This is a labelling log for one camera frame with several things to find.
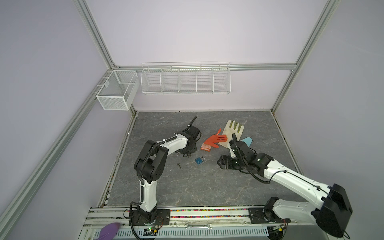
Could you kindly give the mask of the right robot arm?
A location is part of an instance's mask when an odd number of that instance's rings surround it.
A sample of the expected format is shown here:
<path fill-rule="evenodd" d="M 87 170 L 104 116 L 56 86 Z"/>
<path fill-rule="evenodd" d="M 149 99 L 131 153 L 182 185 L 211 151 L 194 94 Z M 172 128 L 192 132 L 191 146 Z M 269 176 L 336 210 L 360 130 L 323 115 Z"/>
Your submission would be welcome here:
<path fill-rule="evenodd" d="M 217 164 L 222 170 L 248 173 L 263 184 L 276 182 L 305 199 L 304 202 L 270 198 L 263 208 L 249 211 L 252 223 L 282 223 L 290 220 L 316 224 L 335 238 L 347 238 L 346 232 L 353 209 L 346 190 L 311 180 L 285 167 L 265 153 L 256 153 L 246 143 L 231 140 L 230 155 L 221 156 Z"/>

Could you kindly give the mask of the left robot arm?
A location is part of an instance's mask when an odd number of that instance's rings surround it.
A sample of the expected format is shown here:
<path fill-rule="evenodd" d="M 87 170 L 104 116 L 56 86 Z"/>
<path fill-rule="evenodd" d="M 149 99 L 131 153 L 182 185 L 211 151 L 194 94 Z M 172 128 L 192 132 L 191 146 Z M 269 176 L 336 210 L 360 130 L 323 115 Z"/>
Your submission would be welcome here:
<path fill-rule="evenodd" d="M 173 153 L 189 157 L 197 151 L 196 142 L 201 137 L 201 131 L 188 125 L 174 136 L 161 141 L 148 140 L 142 148 L 134 169 L 140 181 L 140 210 L 144 213 L 153 213 L 157 208 L 156 190 L 157 181 L 164 172 L 167 158 Z"/>

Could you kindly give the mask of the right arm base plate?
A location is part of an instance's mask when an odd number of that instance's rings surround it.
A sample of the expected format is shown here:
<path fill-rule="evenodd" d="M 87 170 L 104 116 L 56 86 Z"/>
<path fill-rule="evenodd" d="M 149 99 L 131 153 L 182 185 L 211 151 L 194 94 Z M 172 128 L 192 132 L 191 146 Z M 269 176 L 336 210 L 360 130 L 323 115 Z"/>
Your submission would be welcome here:
<path fill-rule="evenodd" d="M 272 210 L 264 208 L 249 208 L 249 219 L 252 224 L 289 224 L 291 219 L 282 219 L 278 217 Z"/>

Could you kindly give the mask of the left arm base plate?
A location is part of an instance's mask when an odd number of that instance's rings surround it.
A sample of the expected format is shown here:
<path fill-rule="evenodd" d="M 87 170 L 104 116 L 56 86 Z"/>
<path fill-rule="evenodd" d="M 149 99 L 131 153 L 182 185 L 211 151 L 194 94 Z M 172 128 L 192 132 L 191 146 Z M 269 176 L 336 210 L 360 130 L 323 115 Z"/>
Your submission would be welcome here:
<path fill-rule="evenodd" d="M 134 226 L 163 225 L 168 226 L 171 219 L 170 209 L 153 209 L 146 212 L 142 209 L 133 210 L 131 221 Z"/>

